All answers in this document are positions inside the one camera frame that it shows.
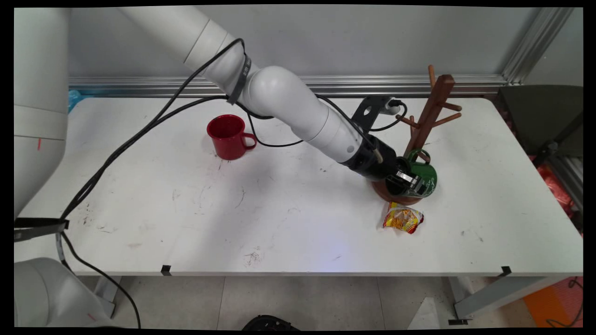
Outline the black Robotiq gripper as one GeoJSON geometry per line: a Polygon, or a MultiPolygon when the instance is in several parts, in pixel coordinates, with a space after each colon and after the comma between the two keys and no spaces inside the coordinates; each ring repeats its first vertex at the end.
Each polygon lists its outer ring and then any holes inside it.
{"type": "Polygon", "coordinates": [[[390,195],[427,197],[427,174],[422,170],[411,171],[410,163],[398,156],[392,147],[373,135],[366,136],[353,156],[353,171],[368,180],[387,180],[390,195]]]}

